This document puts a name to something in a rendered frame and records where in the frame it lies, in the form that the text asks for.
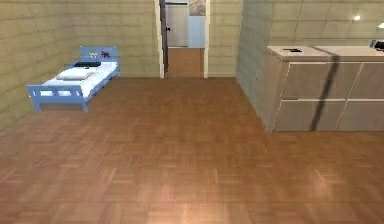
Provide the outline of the blue bed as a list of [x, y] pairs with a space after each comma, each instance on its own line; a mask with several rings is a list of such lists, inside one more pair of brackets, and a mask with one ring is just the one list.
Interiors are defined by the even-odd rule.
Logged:
[[[101, 62], [101, 66], [73, 67], [77, 62]], [[79, 104], [83, 112], [87, 113], [87, 103], [92, 97], [120, 75], [118, 49], [116, 46], [81, 46], [79, 59], [68, 64], [60, 73], [64, 71], [90, 71], [93, 75], [85, 80], [58, 80], [56, 75], [42, 84], [28, 85], [29, 97], [38, 112], [42, 104]]]

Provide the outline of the beige cupboard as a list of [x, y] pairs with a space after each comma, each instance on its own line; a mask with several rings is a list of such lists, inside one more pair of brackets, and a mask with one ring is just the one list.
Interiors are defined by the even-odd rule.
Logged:
[[267, 47], [262, 121], [270, 132], [384, 131], [384, 51]]

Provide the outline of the grey room door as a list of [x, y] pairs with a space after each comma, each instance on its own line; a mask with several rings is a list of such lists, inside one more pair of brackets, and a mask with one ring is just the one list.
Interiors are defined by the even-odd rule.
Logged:
[[164, 77], [166, 77], [166, 73], [168, 72], [168, 44], [167, 44], [167, 30], [166, 30], [167, 26], [166, 26], [165, 0], [159, 0], [159, 8], [160, 8]]

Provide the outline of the framed wall picture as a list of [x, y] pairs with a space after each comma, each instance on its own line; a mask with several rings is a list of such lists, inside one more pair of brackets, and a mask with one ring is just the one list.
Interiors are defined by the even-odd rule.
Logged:
[[206, 0], [189, 0], [189, 15], [190, 16], [205, 16], [206, 15]]

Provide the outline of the white pillow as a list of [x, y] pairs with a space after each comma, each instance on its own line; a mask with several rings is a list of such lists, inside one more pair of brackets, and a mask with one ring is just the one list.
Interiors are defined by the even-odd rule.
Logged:
[[85, 80], [93, 75], [90, 71], [64, 71], [56, 76], [58, 80]]

